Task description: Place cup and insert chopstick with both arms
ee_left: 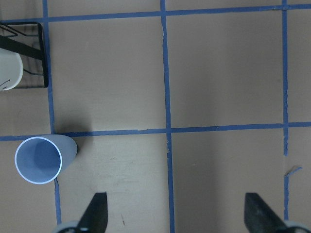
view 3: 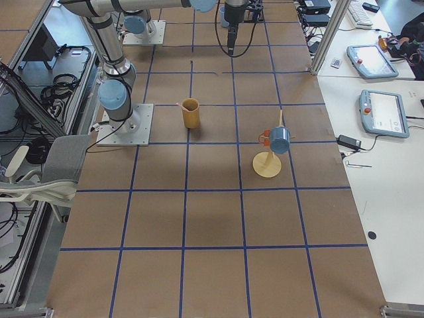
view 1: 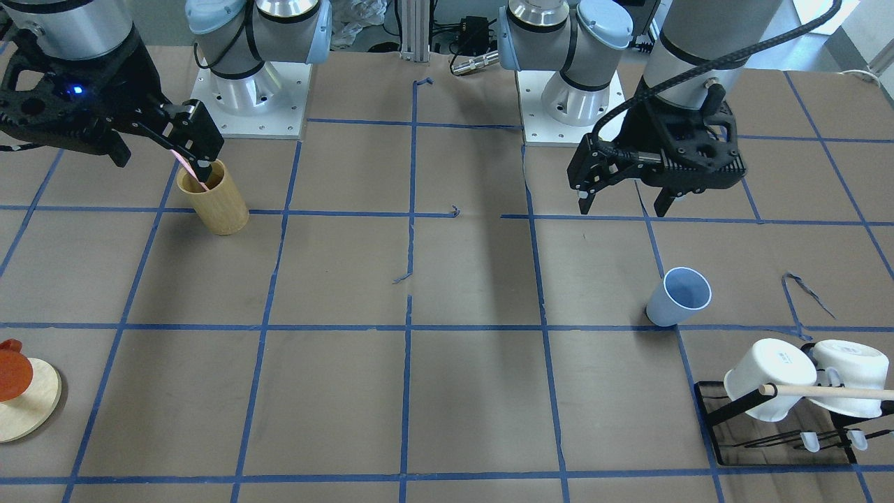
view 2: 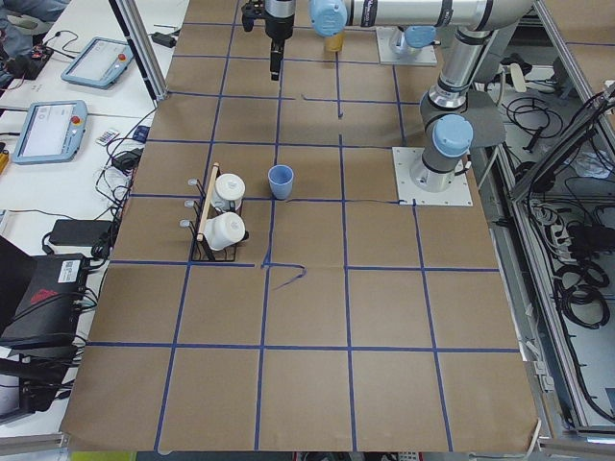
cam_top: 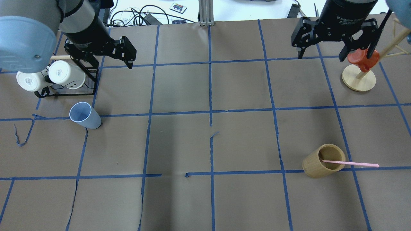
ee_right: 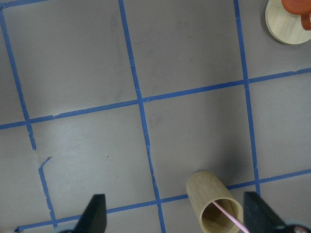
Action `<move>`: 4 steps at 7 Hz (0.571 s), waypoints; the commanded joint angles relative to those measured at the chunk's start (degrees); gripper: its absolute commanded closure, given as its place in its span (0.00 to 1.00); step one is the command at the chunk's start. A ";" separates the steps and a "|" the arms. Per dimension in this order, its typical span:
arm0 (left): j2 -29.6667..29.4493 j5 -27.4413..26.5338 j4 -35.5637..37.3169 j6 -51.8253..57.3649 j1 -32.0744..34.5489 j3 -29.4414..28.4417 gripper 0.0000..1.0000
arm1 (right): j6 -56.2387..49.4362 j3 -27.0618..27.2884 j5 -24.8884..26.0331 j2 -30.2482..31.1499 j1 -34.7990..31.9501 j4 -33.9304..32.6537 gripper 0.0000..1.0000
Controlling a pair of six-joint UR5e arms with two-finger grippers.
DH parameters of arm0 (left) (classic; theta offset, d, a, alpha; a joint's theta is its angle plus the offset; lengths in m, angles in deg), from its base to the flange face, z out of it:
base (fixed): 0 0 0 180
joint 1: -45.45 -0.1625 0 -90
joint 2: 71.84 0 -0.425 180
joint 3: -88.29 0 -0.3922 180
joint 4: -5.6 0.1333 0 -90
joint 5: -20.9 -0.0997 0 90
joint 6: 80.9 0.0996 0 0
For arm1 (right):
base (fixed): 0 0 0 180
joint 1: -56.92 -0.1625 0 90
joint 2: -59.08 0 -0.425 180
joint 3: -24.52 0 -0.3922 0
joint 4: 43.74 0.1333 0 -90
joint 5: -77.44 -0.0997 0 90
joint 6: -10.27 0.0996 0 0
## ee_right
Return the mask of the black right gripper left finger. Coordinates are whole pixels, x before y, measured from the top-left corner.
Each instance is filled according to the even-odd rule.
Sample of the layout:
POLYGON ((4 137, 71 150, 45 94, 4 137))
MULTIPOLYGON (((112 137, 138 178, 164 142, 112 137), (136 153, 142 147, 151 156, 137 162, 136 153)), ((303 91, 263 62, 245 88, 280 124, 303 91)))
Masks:
POLYGON ((78 223, 74 233, 104 233, 107 226, 105 194, 92 196, 78 223))

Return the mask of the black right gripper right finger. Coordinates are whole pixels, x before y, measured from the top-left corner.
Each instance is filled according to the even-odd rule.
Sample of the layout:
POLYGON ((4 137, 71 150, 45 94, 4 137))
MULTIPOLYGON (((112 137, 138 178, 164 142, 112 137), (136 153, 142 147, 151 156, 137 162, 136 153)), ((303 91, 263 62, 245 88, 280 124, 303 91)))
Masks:
POLYGON ((285 222, 257 192, 244 193, 243 222, 250 233, 284 233, 286 231, 285 222))

